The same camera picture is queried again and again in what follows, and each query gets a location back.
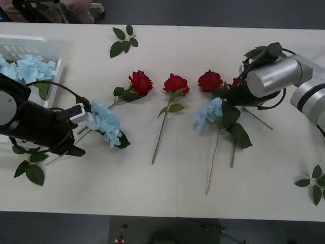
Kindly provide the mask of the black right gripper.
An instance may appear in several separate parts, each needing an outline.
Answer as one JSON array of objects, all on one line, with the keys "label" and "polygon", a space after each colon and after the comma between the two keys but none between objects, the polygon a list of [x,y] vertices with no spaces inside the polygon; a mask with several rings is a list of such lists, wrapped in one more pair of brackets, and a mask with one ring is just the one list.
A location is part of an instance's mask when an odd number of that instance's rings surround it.
[{"label": "black right gripper", "polygon": [[256,106],[256,97],[247,86],[233,86],[225,99],[234,106]]}]

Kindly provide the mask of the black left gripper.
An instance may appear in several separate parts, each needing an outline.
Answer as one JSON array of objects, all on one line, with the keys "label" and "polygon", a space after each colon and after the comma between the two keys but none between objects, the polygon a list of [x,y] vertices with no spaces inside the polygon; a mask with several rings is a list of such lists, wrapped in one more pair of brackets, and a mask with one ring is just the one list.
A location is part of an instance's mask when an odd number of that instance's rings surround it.
[{"label": "black left gripper", "polygon": [[74,124],[64,114],[63,111],[54,112],[54,125],[52,128],[52,141],[48,147],[49,152],[56,155],[82,157],[85,155],[85,150],[74,146],[74,136],[72,129]]}]

